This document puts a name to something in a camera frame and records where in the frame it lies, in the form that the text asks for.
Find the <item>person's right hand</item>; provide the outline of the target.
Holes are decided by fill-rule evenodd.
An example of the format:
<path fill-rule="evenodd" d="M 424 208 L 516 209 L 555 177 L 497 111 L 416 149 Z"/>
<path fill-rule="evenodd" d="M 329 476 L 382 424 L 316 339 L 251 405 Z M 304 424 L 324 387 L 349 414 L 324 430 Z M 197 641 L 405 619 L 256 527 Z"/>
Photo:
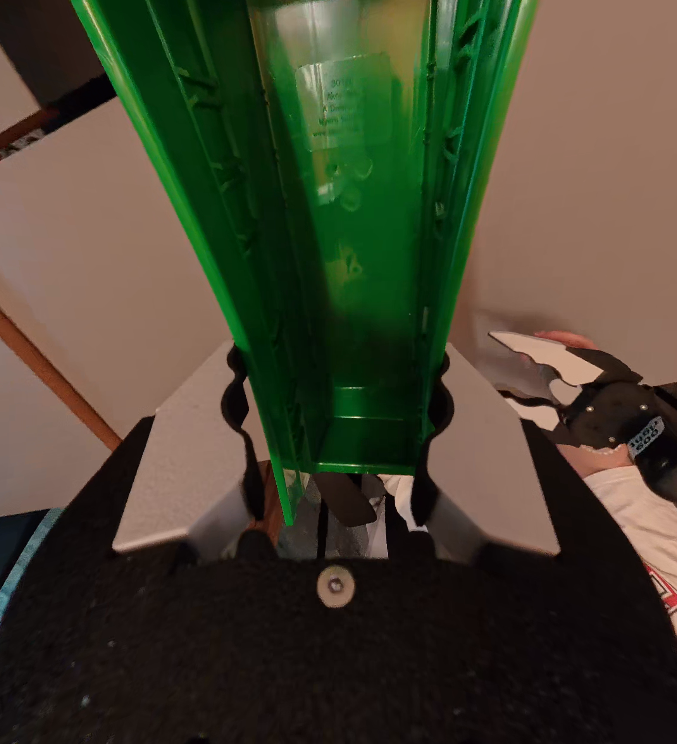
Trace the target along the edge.
<path fill-rule="evenodd" d="M 567 347 L 598 350 L 599 347 L 585 336 L 574 332 L 553 330 L 537 331 L 534 336 L 546 340 L 560 342 Z M 576 473 L 582 478 L 594 475 L 605 470 L 632 467 L 633 462 L 626 445 L 621 444 L 616 449 L 598 449 L 589 447 L 575 447 L 567 444 L 557 444 L 558 451 L 571 465 Z"/>

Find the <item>green plastic bin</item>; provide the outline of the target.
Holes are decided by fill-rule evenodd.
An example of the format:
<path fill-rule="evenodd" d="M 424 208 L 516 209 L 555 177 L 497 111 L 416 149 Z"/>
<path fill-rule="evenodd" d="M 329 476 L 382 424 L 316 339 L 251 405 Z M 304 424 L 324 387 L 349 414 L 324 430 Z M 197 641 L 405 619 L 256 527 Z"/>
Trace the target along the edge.
<path fill-rule="evenodd" d="M 537 2 L 73 8 L 248 369 L 283 516 L 412 474 Z"/>

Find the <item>black box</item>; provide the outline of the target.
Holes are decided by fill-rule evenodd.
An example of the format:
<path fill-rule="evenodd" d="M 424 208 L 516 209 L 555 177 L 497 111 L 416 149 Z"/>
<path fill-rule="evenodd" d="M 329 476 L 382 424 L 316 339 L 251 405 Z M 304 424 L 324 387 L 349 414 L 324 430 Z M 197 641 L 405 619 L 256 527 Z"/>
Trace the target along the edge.
<path fill-rule="evenodd" d="M 64 123 L 117 97 L 70 1 L 0 1 L 0 46 Z"/>

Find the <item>person's right forearm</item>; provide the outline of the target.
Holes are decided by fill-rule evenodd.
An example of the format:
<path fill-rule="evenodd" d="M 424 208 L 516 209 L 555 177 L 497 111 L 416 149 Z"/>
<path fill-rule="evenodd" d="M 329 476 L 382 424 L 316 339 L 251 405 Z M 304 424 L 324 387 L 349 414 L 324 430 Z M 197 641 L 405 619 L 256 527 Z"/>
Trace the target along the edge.
<path fill-rule="evenodd" d="M 677 586 L 677 507 L 655 495 L 635 466 L 602 470 L 585 483 L 640 557 Z"/>

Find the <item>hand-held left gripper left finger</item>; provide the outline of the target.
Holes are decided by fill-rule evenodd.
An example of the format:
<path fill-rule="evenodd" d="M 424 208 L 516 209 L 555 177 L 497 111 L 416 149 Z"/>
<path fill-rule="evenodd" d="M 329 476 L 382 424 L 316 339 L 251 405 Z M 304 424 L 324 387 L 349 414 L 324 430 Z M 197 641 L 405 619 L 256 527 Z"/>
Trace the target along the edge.
<path fill-rule="evenodd" d="M 252 517 L 241 486 L 245 442 L 222 414 L 234 373 L 225 341 L 156 412 L 112 542 L 116 553 L 184 542 L 220 560 Z"/>

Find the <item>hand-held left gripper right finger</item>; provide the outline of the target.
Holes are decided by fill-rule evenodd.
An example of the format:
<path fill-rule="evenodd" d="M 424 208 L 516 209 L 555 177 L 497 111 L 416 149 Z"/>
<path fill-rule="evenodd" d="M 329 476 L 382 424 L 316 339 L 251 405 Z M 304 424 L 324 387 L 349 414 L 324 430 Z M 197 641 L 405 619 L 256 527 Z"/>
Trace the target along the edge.
<path fill-rule="evenodd" d="M 557 555 L 520 419 L 451 343 L 433 380 L 427 417 L 431 429 L 410 506 L 437 556 L 473 563 L 491 545 Z"/>

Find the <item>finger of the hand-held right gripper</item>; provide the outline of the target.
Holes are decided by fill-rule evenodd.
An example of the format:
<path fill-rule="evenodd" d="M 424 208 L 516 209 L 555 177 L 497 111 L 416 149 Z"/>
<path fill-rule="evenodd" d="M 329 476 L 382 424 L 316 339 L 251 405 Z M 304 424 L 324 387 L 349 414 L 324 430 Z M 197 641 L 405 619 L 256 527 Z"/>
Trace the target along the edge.
<path fill-rule="evenodd" d="M 601 367 L 569 351 L 560 341 L 509 331 L 491 331 L 488 335 L 512 352 L 551 368 L 563 383 L 571 387 L 592 384 L 603 373 Z"/>
<path fill-rule="evenodd" d="M 498 389 L 498 393 L 514 409 L 522 420 L 538 425 L 540 429 L 554 432 L 561 425 L 558 407 L 547 398 L 529 396 L 510 389 Z"/>

